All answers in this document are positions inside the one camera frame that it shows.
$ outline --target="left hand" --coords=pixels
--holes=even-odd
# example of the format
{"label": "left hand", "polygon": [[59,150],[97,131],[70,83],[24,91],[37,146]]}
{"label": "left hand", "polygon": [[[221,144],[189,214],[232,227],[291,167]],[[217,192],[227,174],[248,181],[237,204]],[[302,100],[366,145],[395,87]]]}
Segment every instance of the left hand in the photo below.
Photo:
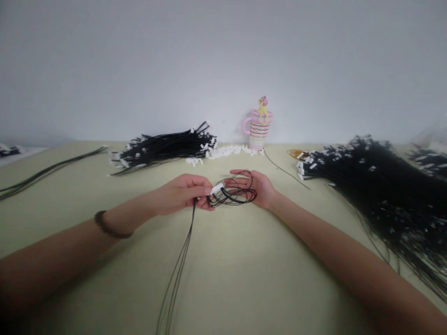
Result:
{"label": "left hand", "polygon": [[193,174],[183,174],[154,191],[143,194],[148,206],[156,215],[168,215],[180,209],[191,207],[194,198],[200,198],[196,207],[213,211],[206,201],[213,185],[205,178]]}

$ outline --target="table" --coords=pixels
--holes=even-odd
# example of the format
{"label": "table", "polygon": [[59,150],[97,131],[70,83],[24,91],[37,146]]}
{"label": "table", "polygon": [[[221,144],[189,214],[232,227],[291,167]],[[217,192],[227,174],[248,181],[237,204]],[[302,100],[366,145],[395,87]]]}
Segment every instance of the table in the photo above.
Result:
{"label": "table", "polygon": [[[103,142],[73,142],[0,168],[0,188],[59,161],[93,151]],[[120,149],[124,143],[107,143]],[[286,151],[316,145],[267,145],[269,157],[296,175]],[[180,160],[123,177],[108,155],[89,157],[0,202],[0,257],[93,217],[183,174],[212,183],[232,168],[255,169],[320,218],[377,253],[356,211],[328,181],[307,190],[266,157],[245,153],[205,160],[194,168]],[[118,243],[62,287],[21,324],[32,334],[153,334],[192,209],[156,217]],[[403,277],[443,313],[447,305],[401,264]],[[272,214],[254,204],[196,211],[176,301],[172,334],[370,334],[359,304],[309,249]]]}

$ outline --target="black cable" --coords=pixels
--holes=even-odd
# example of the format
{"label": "black cable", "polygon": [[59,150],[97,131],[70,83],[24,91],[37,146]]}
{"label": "black cable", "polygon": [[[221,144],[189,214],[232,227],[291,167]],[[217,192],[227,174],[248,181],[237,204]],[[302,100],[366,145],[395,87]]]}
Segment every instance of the black cable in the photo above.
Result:
{"label": "black cable", "polygon": [[5,200],[7,198],[10,198],[20,192],[23,192],[25,189],[27,189],[28,187],[32,186],[33,184],[35,184],[36,182],[40,181],[41,179],[49,176],[50,174],[56,172],[57,170],[66,167],[69,164],[72,164],[74,162],[80,161],[84,158],[90,157],[90,156],[94,156],[97,154],[101,154],[106,150],[106,146],[102,146],[99,149],[96,149],[92,152],[86,153],[86,154],[82,154],[80,156],[77,157],[73,157],[70,158],[68,160],[56,163],[50,167],[47,167],[41,171],[39,171],[38,173],[32,175],[31,177],[26,178],[25,180],[9,186],[7,188],[1,189],[0,193],[4,192],[3,194],[0,194],[0,201]]}
{"label": "black cable", "polygon": [[[239,185],[235,181],[235,178],[238,176],[243,176],[243,173],[248,173],[251,176],[250,185],[246,188],[239,187]],[[236,187],[228,186],[232,181],[234,181],[234,183],[237,185]],[[218,207],[222,204],[230,206],[239,206],[246,203],[250,203],[254,201],[257,197],[256,190],[251,188],[253,184],[253,175],[248,170],[241,171],[233,175],[229,179],[228,178],[222,179],[220,182],[217,183],[217,185],[219,185],[220,183],[222,183],[225,186],[220,188],[218,192],[214,193],[212,197],[209,195],[207,196],[208,205],[210,205],[211,207]]]}
{"label": "black cable", "polygon": [[[420,161],[442,158],[432,154]],[[303,166],[306,180],[332,181],[358,210],[368,235],[384,242],[388,258],[380,255],[387,263],[391,250],[398,258],[398,271],[404,262],[447,302],[445,180],[422,172],[397,156],[389,142],[373,141],[370,136],[357,136],[347,146],[310,152]]]}
{"label": "black cable", "polygon": [[299,182],[301,185],[303,185],[306,189],[309,189],[309,190],[310,190],[310,188],[308,188],[305,184],[303,184],[302,182],[300,182],[300,181],[298,180],[298,178],[296,178],[294,175],[288,173],[286,170],[280,168],[274,161],[272,161],[272,160],[269,158],[269,156],[267,155],[267,153],[266,153],[266,151],[265,151],[265,148],[264,148],[264,154],[265,154],[265,156],[268,158],[268,160],[269,160],[270,162],[272,162],[272,164],[275,165],[278,169],[280,169],[281,171],[286,172],[290,177],[292,177],[293,179],[295,179],[297,182]]}
{"label": "black cable", "polygon": [[112,175],[121,176],[153,168],[181,158],[205,158],[217,137],[208,133],[210,126],[203,122],[197,130],[158,136],[142,135],[126,145],[123,152],[111,152],[111,163],[123,170]]}
{"label": "black cable", "polygon": [[194,213],[196,212],[196,204],[197,204],[197,198],[194,198],[194,203],[192,206],[192,220],[191,220],[190,229],[188,231],[188,235],[186,236],[185,243],[183,244],[182,250],[180,251],[180,254],[177,258],[177,262],[176,262],[176,265],[174,266],[174,270],[172,271],[172,275],[171,275],[171,278],[169,279],[169,283],[168,283],[168,287],[166,288],[166,292],[164,293],[162,306],[160,308],[160,313],[158,315],[156,335],[160,334],[162,331],[163,307],[165,306],[166,297],[168,296],[168,292],[169,292],[169,288],[172,283],[172,279],[174,278],[174,275],[176,274],[177,266],[179,265],[179,262],[180,262],[180,266],[177,271],[176,281],[175,281],[174,287],[172,289],[171,300],[169,302],[168,315],[167,315],[166,324],[165,324],[165,334],[170,333],[172,316],[173,316],[173,312],[174,312],[174,306],[176,303],[178,287],[180,285],[180,279],[181,279],[182,273],[183,273],[183,267],[184,267],[185,260],[186,260],[186,254],[188,252],[188,248],[190,245],[191,234],[192,234],[192,225],[194,223]]}
{"label": "black cable", "polygon": [[413,145],[417,150],[407,153],[409,159],[418,164],[423,172],[447,180],[447,154]]}

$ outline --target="white wall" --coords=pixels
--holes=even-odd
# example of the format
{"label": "white wall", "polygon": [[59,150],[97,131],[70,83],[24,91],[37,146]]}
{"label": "white wall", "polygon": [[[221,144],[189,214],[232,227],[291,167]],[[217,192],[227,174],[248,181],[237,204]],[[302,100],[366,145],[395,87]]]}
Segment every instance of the white wall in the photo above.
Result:
{"label": "white wall", "polygon": [[241,141],[266,94],[271,142],[404,142],[447,107],[445,0],[0,4],[0,141]]}

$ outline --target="striped cup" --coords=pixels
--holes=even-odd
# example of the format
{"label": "striped cup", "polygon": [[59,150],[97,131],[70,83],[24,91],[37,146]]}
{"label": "striped cup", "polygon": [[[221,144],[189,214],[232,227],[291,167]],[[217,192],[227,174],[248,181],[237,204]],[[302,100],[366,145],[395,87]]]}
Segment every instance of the striped cup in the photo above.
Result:
{"label": "striped cup", "polygon": [[[262,122],[266,124],[262,124],[259,121],[259,112],[255,109],[251,111],[252,116],[245,119],[245,121],[242,124],[242,130],[244,133],[250,135],[250,148],[253,150],[262,150],[264,148],[264,139],[267,137],[267,134],[269,133],[270,123],[272,121],[273,113],[268,112],[269,116],[269,122],[266,123],[266,117],[264,116],[262,118]],[[251,121],[250,123],[250,130],[247,130],[245,128],[245,125],[248,121]]]}

